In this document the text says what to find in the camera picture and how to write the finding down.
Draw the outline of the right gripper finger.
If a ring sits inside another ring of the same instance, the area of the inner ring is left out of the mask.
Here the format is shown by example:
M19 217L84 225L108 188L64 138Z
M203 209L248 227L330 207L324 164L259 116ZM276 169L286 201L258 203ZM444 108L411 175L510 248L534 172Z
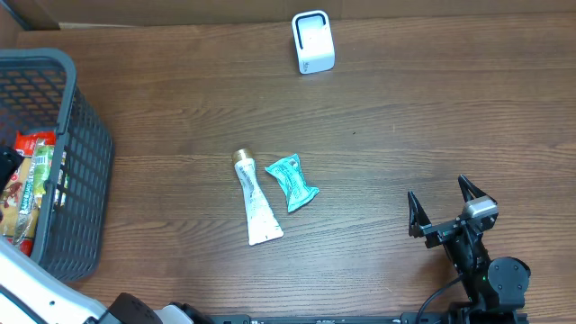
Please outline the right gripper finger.
M416 195L408 191L409 235L413 238L424 236L424 229L431 227L431 222Z
M477 187L466 175L458 176L458 184L463 195L463 199L469 204L490 203L496 204L496 201Z

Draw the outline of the green snack pouch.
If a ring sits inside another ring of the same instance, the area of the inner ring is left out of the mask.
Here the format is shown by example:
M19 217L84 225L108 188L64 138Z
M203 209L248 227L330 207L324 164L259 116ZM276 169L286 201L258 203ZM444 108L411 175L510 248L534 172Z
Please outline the green snack pouch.
M17 247L35 236L42 198L47 193L45 182L50 176L55 145L51 139L39 138L33 142L32 148L31 166L23 184L18 221L13 235L13 244Z

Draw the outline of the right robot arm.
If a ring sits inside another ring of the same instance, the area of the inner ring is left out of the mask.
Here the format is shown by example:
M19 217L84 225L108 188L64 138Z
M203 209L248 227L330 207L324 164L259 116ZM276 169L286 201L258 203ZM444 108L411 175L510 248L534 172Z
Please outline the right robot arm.
M431 294L420 306L414 323L527 323L518 310L526 304L531 269L522 260L504 256L492 259L482 242L499 216L497 201L465 175L458 176L463 210L454 220L434 225L417 196L407 193L409 235L424 238L427 248L441 246L457 277ZM446 290L461 284L467 301L455 301L444 313L428 313L428 305Z

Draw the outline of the orange spaghetti packet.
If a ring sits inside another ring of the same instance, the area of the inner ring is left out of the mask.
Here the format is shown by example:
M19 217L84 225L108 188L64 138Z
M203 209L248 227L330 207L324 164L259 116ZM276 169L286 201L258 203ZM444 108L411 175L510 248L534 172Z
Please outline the orange spaghetti packet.
M13 148L23 156L23 162L12 175L1 194L1 235L12 244L16 222L18 221L23 184L31 166L33 142L39 138L52 140L53 144L56 144L56 135L53 131L40 131L27 135L18 132L13 144ZM32 239L27 239L21 246L16 247L29 257L32 254L34 238L35 236Z

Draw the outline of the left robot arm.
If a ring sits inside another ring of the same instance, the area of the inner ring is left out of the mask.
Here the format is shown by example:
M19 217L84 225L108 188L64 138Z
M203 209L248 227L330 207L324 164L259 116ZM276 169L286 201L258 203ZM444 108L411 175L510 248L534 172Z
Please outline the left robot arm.
M1 238L1 322L82 324L202 324L212 320L188 304L152 310L123 292L111 306L68 287Z

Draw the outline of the white tube gold cap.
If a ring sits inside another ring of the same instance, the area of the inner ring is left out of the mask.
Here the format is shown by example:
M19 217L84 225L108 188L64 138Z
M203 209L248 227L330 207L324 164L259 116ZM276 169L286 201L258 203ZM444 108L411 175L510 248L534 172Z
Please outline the white tube gold cap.
M232 154L232 162L243 192L248 244L255 246L281 238L284 232L257 181L252 152L248 148L237 150Z

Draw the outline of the teal wipes packet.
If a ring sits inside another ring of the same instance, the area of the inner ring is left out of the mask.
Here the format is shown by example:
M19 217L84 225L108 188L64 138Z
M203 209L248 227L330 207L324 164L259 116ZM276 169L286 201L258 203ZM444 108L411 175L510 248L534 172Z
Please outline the teal wipes packet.
M320 193L318 187L307 184L298 154L279 159L266 166L265 171L277 180L283 190L289 213L311 202Z

